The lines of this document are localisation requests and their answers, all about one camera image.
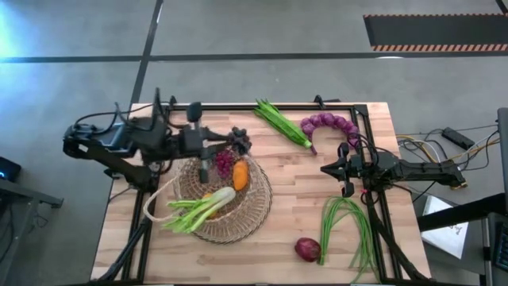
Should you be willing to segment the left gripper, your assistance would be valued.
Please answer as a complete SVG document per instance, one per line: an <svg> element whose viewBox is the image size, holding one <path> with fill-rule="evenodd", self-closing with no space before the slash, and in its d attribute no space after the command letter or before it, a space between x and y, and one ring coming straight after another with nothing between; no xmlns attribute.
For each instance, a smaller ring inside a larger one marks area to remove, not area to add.
<svg viewBox="0 0 508 286"><path fill-rule="evenodd" d="M205 128L201 124L202 117L202 103L193 102L187 107L187 121L178 134L178 159L186 159L197 157L201 161L200 169L198 172L199 180L202 184L207 184L210 181L209 169L211 151L204 146L206 139ZM220 153L226 149L237 149L240 145L235 143L236 139L241 137L241 132L238 129L232 129L227 134L214 134L215 141L227 141L214 145L214 152Z"/></svg>

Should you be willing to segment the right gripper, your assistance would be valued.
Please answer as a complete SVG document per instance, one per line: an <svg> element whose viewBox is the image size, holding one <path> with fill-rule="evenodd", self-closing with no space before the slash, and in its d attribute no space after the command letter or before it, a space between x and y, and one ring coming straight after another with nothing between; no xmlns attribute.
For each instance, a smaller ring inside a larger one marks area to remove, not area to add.
<svg viewBox="0 0 508 286"><path fill-rule="evenodd" d="M360 173L363 170L363 161L361 155L353 154L348 157L349 145L348 143L341 143L337 150L338 154L338 181L342 181L344 186L341 189L341 194L344 198L351 197L354 192L354 184L350 181L351 178L360 178ZM336 171L330 168L337 168L337 160L333 163L321 166L321 171L325 174L336 177Z"/></svg>

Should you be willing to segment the purple grape bunch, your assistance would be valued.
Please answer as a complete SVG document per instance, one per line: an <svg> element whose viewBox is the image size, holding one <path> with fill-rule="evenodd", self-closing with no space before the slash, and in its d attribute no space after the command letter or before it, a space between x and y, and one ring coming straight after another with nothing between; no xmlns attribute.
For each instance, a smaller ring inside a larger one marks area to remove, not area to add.
<svg viewBox="0 0 508 286"><path fill-rule="evenodd" d="M222 179L226 179L231 174L234 161L234 155L231 150L226 149L216 154L215 165L217 174Z"/></svg>

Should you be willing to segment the black grape bunch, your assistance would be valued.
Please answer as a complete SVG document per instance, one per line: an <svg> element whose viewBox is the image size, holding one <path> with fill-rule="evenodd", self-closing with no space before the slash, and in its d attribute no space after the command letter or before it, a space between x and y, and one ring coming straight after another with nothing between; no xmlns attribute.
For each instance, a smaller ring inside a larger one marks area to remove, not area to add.
<svg viewBox="0 0 508 286"><path fill-rule="evenodd" d="M252 147L250 138L247 135L246 129L239 129L234 126L229 133L229 143L232 150L237 152L240 156L247 155Z"/></svg>

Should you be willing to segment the orange oblong vegetable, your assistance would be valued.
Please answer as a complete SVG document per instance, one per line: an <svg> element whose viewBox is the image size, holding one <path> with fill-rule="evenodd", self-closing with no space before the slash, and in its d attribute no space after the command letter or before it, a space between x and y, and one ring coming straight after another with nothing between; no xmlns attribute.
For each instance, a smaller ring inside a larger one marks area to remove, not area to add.
<svg viewBox="0 0 508 286"><path fill-rule="evenodd" d="M247 186L248 174L248 162L238 160L233 166L233 188L236 191L241 191Z"/></svg>

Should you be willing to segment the white and green leek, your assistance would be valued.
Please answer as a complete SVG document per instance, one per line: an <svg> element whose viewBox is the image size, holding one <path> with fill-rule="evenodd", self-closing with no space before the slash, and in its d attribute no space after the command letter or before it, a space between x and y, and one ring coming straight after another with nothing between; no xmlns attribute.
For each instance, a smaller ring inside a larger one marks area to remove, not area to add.
<svg viewBox="0 0 508 286"><path fill-rule="evenodd" d="M236 197L232 187L223 187L208 198L197 200L178 200L168 203L176 210L177 215L171 216L162 227L174 233L190 234L196 231L214 211L219 211Z"/></svg>

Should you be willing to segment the green leafy vegetable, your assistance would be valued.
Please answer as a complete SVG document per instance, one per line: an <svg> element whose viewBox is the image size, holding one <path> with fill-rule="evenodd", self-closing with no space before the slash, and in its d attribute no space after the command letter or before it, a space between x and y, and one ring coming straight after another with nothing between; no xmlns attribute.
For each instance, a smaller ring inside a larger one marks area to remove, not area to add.
<svg viewBox="0 0 508 286"><path fill-rule="evenodd" d="M262 118L271 127L290 141L293 141L296 145L300 145L306 149L311 148L312 143L307 136L291 120L281 114L277 107L263 99L257 99L256 103L257 107L253 110L256 116Z"/></svg>

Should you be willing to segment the woven straw basket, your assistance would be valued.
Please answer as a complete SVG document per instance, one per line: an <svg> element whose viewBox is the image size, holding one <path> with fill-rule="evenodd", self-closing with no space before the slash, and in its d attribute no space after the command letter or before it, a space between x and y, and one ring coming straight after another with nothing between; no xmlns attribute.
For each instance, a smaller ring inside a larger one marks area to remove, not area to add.
<svg viewBox="0 0 508 286"><path fill-rule="evenodd" d="M144 204L143 212L148 216L148 220L160 224L164 229L162 225L168 222L171 216L177 215L176 210L170 208L168 203L197 200L206 193L214 193L223 187L232 187L236 191L235 199L220 209L216 218L207 219L190 234L219 245L239 242L254 234L264 224L270 212L271 185L264 170L252 157L236 153L233 155L234 164L238 160L248 162L248 184L243 190L236 191L233 188L233 169L226 179L217 174L215 159L210 163L210 181L207 184L202 184L199 180L201 161L198 158L181 160L175 163L175 167L169 172L169 180Z"/></svg>

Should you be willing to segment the green long beans bunch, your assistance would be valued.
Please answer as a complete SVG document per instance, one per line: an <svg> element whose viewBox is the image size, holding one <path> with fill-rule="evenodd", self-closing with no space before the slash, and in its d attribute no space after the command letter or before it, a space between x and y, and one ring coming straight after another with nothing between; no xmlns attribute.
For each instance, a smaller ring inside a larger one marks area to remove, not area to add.
<svg viewBox="0 0 508 286"><path fill-rule="evenodd" d="M364 211L348 198L330 196L324 203L321 211L319 241L321 254L317 259L317 263L319 265L325 264L332 229L347 216L352 217L360 236L356 251L348 266L350 269L357 269L357 274L352 279L352 283L358 282L362 275L368 270L373 272L375 281L380 282L379 270L375 262L374 242L370 222Z"/></svg>

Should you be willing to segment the red onion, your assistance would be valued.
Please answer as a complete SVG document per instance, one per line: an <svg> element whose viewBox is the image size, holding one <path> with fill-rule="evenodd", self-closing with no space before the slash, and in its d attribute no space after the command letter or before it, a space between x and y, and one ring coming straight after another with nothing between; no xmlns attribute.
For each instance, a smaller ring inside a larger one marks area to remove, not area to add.
<svg viewBox="0 0 508 286"><path fill-rule="evenodd" d="M294 245L294 251L307 262L315 262L321 256L321 246L312 238L299 238Z"/></svg>

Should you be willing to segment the white box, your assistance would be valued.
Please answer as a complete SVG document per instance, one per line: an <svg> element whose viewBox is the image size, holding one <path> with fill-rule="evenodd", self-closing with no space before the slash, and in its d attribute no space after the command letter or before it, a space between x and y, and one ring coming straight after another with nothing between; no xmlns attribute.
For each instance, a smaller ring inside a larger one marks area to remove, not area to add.
<svg viewBox="0 0 508 286"><path fill-rule="evenodd" d="M435 196L428 196L423 215L430 215L448 208L452 208L452 206ZM467 232L468 222L462 222L435 230L423 231L421 232L421 238L424 242L460 259L464 251Z"/></svg>

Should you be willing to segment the black power adapter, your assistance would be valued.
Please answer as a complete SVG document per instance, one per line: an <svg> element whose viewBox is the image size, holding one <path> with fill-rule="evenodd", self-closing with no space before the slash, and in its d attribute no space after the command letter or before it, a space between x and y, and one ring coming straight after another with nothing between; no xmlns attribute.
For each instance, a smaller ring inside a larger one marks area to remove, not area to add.
<svg viewBox="0 0 508 286"><path fill-rule="evenodd" d="M463 150L468 150L475 144L470 138L449 127L441 131L441 136Z"/></svg>

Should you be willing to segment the black bar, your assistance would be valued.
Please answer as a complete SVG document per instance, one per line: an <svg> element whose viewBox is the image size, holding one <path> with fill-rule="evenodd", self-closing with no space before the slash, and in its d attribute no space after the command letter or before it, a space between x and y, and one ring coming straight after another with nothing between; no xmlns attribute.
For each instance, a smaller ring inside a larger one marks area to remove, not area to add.
<svg viewBox="0 0 508 286"><path fill-rule="evenodd" d="M498 215L508 214L508 198L506 194L499 193L474 202L423 215L418 218L418 227L420 231L435 230L486 218L490 213Z"/></svg>

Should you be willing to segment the grey cabinet edge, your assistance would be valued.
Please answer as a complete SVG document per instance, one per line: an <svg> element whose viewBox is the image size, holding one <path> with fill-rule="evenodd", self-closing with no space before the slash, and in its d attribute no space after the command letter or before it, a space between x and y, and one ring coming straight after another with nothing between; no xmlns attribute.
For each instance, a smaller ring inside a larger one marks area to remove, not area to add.
<svg viewBox="0 0 508 286"><path fill-rule="evenodd" d="M505 192L508 193L508 107L497 110L498 133L500 140L502 177Z"/></svg>

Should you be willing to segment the black device with blue light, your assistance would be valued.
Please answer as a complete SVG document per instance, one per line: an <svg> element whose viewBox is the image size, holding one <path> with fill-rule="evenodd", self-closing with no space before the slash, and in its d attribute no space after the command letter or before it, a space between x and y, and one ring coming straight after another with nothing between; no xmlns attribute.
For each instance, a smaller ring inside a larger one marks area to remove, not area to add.
<svg viewBox="0 0 508 286"><path fill-rule="evenodd" d="M0 157L0 180L15 182L21 172L21 166L5 157Z"/></svg>

